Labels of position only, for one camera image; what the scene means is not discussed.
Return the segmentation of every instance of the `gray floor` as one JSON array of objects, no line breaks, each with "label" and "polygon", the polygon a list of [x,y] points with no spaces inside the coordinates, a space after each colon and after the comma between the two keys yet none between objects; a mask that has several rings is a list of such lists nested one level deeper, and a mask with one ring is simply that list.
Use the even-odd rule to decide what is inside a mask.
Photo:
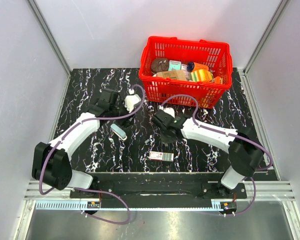
[{"label": "gray floor", "polygon": [[[247,203],[240,202],[244,208]],[[201,212],[133,212],[129,225],[113,225],[79,212],[35,210],[27,240],[290,240],[283,206],[257,202],[246,214],[223,218]],[[97,212],[122,221],[125,212]]]}]

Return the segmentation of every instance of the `black marble tabletop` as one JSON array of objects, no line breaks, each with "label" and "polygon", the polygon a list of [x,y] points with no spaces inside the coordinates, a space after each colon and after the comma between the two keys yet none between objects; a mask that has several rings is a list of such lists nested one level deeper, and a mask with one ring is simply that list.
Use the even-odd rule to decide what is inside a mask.
[{"label": "black marble tabletop", "polygon": [[[62,134],[82,113],[95,91],[104,88],[119,91],[121,96],[133,84],[142,85],[138,68],[74,69],[63,102],[54,137]],[[254,129],[239,73],[234,68],[232,87],[226,91],[213,109],[200,108],[196,119],[219,127]],[[159,129],[150,121],[159,103],[145,101],[134,118],[134,125],[125,129],[127,140],[122,141],[104,124],[89,136],[74,152],[72,168],[86,172],[223,172],[229,166],[228,155],[203,142],[182,139],[165,145]],[[191,115],[194,107],[173,105],[176,114]],[[148,158],[149,151],[173,153],[173,162]]]}]

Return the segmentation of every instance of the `red plastic basket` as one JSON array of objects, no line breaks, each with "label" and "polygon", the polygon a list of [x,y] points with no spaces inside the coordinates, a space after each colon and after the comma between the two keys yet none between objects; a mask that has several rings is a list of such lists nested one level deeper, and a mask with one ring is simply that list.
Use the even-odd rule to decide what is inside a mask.
[{"label": "red plastic basket", "polygon": [[[188,62],[205,64],[214,70],[213,75],[215,77],[222,77],[225,84],[153,77],[151,63],[156,58],[181,61],[183,64],[188,64]],[[162,103],[173,95],[187,94],[198,101],[200,108],[211,109],[222,94],[231,87],[232,68],[232,58],[227,43],[151,36],[142,53],[139,78],[143,82],[149,101]],[[169,103],[186,106],[196,105],[189,97],[176,97]]]}]

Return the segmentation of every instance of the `wall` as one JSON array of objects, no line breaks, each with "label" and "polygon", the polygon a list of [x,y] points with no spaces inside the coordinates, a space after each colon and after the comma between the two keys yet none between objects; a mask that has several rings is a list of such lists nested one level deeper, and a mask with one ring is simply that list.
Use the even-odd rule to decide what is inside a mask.
[{"label": "wall", "polygon": [[300,210],[300,0],[291,1],[248,73],[276,162]]},{"label": "wall", "polygon": [[66,74],[25,0],[0,1],[0,240],[12,234],[35,145],[47,141]]},{"label": "wall", "polygon": [[243,68],[280,2],[36,1],[71,68],[137,68],[149,36],[227,42]]}]

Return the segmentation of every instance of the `brown box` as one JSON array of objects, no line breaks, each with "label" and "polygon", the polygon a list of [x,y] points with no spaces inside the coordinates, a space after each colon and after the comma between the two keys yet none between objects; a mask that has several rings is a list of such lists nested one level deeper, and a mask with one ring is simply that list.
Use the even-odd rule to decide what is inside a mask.
[{"label": "brown box", "polygon": [[185,76],[185,73],[183,70],[177,70],[177,71],[161,71],[156,73],[157,77],[160,78],[170,78],[173,80],[181,80],[181,81],[187,81],[187,78]]}]

